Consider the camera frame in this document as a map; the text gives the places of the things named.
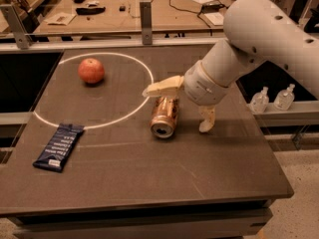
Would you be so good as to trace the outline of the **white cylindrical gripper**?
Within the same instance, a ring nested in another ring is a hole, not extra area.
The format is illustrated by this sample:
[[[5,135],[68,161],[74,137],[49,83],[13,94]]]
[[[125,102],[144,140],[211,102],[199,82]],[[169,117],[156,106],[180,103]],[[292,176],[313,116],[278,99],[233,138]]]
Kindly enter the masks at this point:
[[[215,105],[228,93],[228,88],[218,85],[207,73],[201,61],[197,61],[183,76],[174,76],[148,85],[144,97],[176,97],[184,87],[186,95],[197,105],[203,121],[200,132],[209,132],[215,124]]]

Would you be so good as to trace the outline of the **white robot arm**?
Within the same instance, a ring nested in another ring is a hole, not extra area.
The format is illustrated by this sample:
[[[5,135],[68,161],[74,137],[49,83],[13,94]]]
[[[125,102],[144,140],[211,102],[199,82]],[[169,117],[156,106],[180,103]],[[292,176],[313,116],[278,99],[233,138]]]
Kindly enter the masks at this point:
[[[176,97],[179,90],[199,106],[201,132],[215,122],[215,106],[228,87],[265,61],[286,69],[319,97],[319,40],[300,29],[270,0],[236,0],[223,20],[225,38],[182,76],[153,83],[145,97]]]

